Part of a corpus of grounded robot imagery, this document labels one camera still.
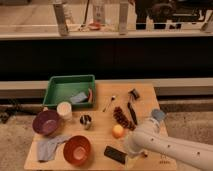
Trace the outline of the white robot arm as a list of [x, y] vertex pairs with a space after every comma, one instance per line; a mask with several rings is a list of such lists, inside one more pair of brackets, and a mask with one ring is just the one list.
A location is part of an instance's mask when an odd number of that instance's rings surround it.
[[213, 145], [161, 135], [160, 124], [154, 118], [145, 119], [134, 131], [128, 133], [123, 146], [130, 158], [146, 149], [202, 171], [213, 171]]

